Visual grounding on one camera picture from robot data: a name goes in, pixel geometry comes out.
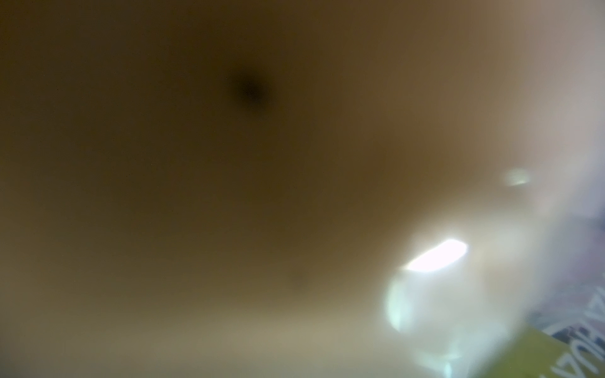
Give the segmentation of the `clear zip-top bag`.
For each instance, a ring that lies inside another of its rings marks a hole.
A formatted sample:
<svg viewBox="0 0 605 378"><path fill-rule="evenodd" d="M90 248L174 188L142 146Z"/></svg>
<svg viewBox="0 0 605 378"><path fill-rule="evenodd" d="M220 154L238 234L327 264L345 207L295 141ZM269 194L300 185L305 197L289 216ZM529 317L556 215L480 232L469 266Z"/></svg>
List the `clear zip-top bag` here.
<svg viewBox="0 0 605 378"><path fill-rule="evenodd" d="M530 9L531 71L490 177L507 202L417 231L389 283L414 377L477 377L529 328L604 375L604 4Z"/></svg>

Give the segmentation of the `green pear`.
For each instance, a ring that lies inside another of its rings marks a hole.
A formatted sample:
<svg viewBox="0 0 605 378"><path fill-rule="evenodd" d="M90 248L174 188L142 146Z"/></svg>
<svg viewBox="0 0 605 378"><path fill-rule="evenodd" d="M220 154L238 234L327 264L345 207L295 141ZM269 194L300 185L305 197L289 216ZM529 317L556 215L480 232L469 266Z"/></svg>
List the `green pear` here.
<svg viewBox="0 0 605 378"><path fill-rule="evenodd" d="M529 328L477 377L594 377L572 357L567 344Z"/></svg>

